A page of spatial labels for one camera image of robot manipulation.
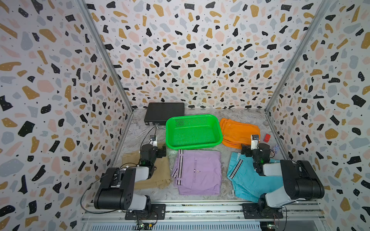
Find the tan pants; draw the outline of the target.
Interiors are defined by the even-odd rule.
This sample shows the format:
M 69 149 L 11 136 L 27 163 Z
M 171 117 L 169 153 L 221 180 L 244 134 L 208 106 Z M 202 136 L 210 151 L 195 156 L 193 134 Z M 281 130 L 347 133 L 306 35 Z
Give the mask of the tan pants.
M 140 154 L 138 152 L 131 154 L 124 154 L 122 157 L 122 164 L 139 162 Z M 171 173 L 170 173 L 170 164 L 169 158 L 163 157 L 158 158 L 155 162 L 155 167 L 157 168 L 153 176 L 145 181 L 140 181 L 135 183 L 135 190 L 143 190 L 150 188 L 160 188 L 164 189 L 170 185 L 171 182 Z

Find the purple pants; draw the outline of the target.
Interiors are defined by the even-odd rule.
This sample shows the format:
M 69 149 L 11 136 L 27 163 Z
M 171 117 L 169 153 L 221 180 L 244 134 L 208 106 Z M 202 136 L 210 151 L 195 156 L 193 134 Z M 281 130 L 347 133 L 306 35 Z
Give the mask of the purple pants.
M 180 195 L 219 195 L 222 184 L 221 153 L 214 150 L 179 150 L 172 178 Z

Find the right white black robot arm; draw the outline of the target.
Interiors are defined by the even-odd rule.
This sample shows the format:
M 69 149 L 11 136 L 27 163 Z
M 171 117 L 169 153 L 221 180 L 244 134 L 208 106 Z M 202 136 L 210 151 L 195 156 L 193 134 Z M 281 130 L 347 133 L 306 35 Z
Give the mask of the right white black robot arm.
M 324 197 L 324 186 L 308 161 L 281 160 L 271 163 L 270 151 L 259 147 L 257 140 L 252 141 L 252 145 L 243 144 L 241 153 L 252 157 L 253 168 L 259 176 L 282 177 L 282 187 L 260 196 L 260 210 L 281 208 L 296 201 L 311 201 Z

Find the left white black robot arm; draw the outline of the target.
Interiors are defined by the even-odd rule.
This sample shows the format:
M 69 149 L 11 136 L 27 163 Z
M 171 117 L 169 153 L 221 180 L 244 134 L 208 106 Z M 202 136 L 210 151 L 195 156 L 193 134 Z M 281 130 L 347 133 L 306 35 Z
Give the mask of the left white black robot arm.
M 134 167 L 110 167 L 100 180 L 100 186 L 93 200 L 96 209 L 132 210 L 149 213 L 149 196 L 134 193 L 135 184 L 151 179 L 158 172 L 156 160 L 166 157 L 167 146 L 158 148 L 145 144 L 140 150 L 139 164 Z

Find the teal pants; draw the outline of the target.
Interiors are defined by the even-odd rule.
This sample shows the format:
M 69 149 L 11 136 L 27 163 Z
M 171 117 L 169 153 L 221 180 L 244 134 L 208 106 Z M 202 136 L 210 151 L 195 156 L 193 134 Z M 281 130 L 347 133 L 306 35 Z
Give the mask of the teal pants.
M 253 167 L 253 158 L 233 152 L 227 171 L 235 196 L 257 203 L 264 193 L 273 192 L 283 186 L 281 176 L 260 176 Z

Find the orange pants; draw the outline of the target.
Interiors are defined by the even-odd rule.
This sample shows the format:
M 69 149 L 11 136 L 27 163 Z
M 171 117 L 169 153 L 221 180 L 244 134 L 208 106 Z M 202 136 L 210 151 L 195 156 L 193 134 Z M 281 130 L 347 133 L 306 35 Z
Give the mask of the orange pants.
M 226 147 L 241 149 L 241 145 L 251 145 L 251 136 L 260 136 L 258 126 L 240 123 L 231 119 L 222 118 L 220 121 L 223 135 L 222 144 Z

